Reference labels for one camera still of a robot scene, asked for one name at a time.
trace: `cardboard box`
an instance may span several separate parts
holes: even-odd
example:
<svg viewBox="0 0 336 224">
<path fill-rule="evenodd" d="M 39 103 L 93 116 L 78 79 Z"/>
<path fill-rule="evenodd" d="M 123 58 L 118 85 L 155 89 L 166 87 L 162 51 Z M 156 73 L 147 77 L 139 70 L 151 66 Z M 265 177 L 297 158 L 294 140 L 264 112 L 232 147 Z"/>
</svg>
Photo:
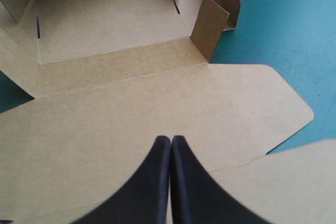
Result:
<svg viewBox="0 0 336 224">
<path fill-rule="evenodd" d="M 1 71 L 36 99 L 0 115 L 0 219 L 77 218 L 120 188 L 157 135 L 185 135 L 215 171 L 313 118 L 274 69 L 208 63 L 239 0 L 1 2 Z"/>
</svg>

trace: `black object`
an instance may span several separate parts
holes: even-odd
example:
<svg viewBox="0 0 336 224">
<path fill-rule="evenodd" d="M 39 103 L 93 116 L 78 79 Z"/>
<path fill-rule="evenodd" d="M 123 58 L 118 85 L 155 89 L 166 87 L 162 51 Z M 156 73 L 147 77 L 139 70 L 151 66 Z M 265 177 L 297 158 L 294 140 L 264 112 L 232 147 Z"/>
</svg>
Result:
<svg viewBox="0 0 336 224">
<path fill-rule="evenodd" d="M 13 223 L 12 220 L 0 220 L 0 224 L 9 224 L 9 223 Z"/>
<path fill-rule="evenodd" d="M 37 38 L 41 38 L 41 31 L 40 31 L 40 19 L 36 16 L 36 30 L 37 30 Z"/>
<path fill-rule="evenodd" d="M 170 169 L 174 224 L 269 224 L 210 177 L 183 136 L 173 139 Z"/>
<path fill-rule="evenodd" d="M 73 224 L 165 224 L 170 140 L 158 136 L 132 177 L 107 201 Z"/>
<path fill-rule="evenodd" d="M 20 88 L 7 75 L 0 71 L 0 113 L 33 100 L 34 97 Z"/>
</svg>

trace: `table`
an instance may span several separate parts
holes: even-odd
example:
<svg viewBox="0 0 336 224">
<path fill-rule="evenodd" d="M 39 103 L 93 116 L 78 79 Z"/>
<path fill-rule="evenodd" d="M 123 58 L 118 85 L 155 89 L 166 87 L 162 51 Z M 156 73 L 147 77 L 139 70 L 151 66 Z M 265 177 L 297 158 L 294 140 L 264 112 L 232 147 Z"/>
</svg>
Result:
<svg viewBox="0 0 336 224">
<path fill-rule="evenodd" d="M 236 30 L 220 38 L 212 63 L 270 65 L 314 111 L 314 120 L 272 153 L 336 138 L 334 13 L 335 0 L 241 0 Z"/>
</svg>

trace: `flattened cardboard box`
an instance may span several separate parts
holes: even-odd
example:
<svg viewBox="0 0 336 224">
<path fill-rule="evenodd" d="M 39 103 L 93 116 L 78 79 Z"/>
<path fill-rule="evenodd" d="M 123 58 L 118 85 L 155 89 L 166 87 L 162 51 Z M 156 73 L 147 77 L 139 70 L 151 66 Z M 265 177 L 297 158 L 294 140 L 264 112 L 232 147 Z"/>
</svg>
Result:
<svg viewBox="0 0 336 224">
<path fill-rule="evenodd" d="M 236 26 L 239 0 L 1 2 L 0 68 L 36 99 L 0 115 L 0 219 L 90 209 L 156 135 L 186 135 L 216 170 L 312 120 L 271 68 L 207 63 Z"/>
</svg>

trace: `crease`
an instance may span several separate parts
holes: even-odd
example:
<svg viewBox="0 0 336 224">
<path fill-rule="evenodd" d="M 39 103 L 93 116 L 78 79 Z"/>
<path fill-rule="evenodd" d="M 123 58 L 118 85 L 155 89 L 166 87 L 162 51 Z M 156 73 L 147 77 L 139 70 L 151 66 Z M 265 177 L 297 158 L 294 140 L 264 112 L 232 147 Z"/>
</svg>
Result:
<svg viewBox="0 0 336 224">
<path fill-rule="evenodd" d="M 94 86 L 85 87 L 85 88 L 78 88 L 78 89 L 72 89 L 72 90 L 67 90 L 67 91 L 60 91 L 60 92 L 55 92 L 55 93 L 48 93 L 48 94 L 37 95 L 37 96 L 35 96 L 35 98 L 45 98 L 45 97 L 51 97 L 51 96 L 54 96 L 54 95 L 75 93 L 77 91 L 86 91 L 86 90 L 95 90 L 95 89 L 108 88 L 108 87 L 110 87 L 112 85 L 115 85 L 115 84 L 118 84 L 120 82 L 125 82 L 125 81 L 129 81 L 129 80 L 137 80 L 137 79 L 140 79 L 140 78 L 145 78 L 145 77 L 150 77 L 150 76 L 157 76 L 159 74 L 169 73 L 169 72 L 178 71 L 178 70 L 187 69 L 187 68 L 192 68 L 192 67 L 196 67 L 196 66 L 200 66 L 200 65 L 204 65 L 204 64 L 208 64 L 208 62 L 202 62 L 202 63 L 196 64 L 196 65 L 181 67 L 181 68 L 177 68 L 177 69 L 171 69 L 171 70 L 167 70 L 167 71 L 163 71 L 163 72 L 146 74 L 144 76 L 126 78 L 126 79 L 122 79 L 122 80 L 119 80 L 119 81 L 108 82 L 108 83 L 94 85 Z"/>
<path fill-rule="evenodd" d="M 222 166 L 221 168 L 217 168 L 217 169 L 214 169 L 214 170 L 210 170 L 209 173 L 215 173 L 215 172 L 219 172 L 220 170 L 224 170 L 224 169 L 237 169 L 237 168 L 242 168 L 244 166 L 248 166 L 254 162 L 256 162 L 257 160 L 259 159 L 262 159 L 266 157 L 266 155 L 259 155 L 259 156 L 255 156 L 245 162 L 237 162 L 237 163 L 230 163 L 230 164 L 227 164 L 227 165 L 224 165 Z"/>
</svg>

